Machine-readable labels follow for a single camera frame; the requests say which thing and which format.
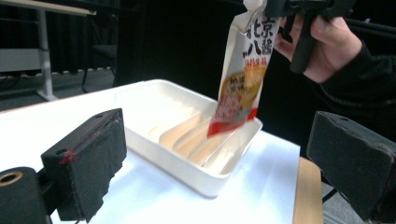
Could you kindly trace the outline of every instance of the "red mark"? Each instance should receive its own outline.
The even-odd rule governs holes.
[[[77,160],[77,155],[74,153],[72,149],[67,149],[64,153],[64,158],[59,162],[62,165],[69,163],[70,161],[74,162]]]

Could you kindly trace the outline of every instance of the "snack bag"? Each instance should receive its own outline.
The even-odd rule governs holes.
[[[219,104],[207,137],[234,130],[257,114],[262,80],[280,21],[280,18],[267,18],[264,9],[261,5],[233,19],[219,87]]]

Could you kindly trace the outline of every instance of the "white plastic tray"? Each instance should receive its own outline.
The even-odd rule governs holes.
[[[116,94],[127,147],[206,197],[216,197],[262,128],[258,119],[209,139],[217,102],[165,80],[136,83]]]

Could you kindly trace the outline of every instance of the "person's hand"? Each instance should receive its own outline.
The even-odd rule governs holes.
[[[279,34],[274,48],[291,61],[298,37],[303,27],[304,18],[297,15],[290,31],[292,43]],[[322,83],[335,72],[344,67],[361,51],[361,41],[349,30],[343,18],[325,21],[318,16],[311,25],[311,35],[317,40],[311,60],[304,74],[317,83]]]

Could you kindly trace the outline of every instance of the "black clamp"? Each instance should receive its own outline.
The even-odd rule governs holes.
[[[0,172],[0,223],[89,222],[122,167],[126,142],[122,110],[97,114],[41,155],[44,168]]]

